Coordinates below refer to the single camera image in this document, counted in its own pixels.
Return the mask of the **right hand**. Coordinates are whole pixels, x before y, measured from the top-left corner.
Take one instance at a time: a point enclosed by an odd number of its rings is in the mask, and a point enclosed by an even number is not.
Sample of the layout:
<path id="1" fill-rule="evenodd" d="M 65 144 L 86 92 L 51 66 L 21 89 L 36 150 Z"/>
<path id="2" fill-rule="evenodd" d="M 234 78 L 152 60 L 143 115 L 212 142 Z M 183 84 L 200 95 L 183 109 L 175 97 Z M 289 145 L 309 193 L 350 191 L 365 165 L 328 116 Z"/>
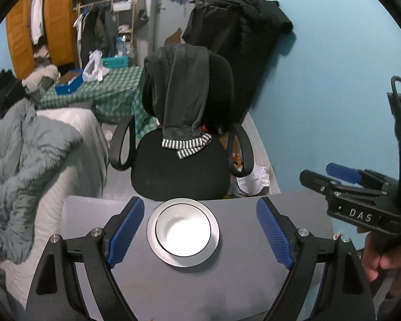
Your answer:
<path id="1" fill-rule="evenodd" d="M 374 234 L 375 233 L 367 234 L 364 252 L 361 258 L 361 263 L 369 282 L 378 278 L 380 269 L 401 269 L 401 246 L 385 252 L 384 249 L 379 249 L 379 244 Z"/>

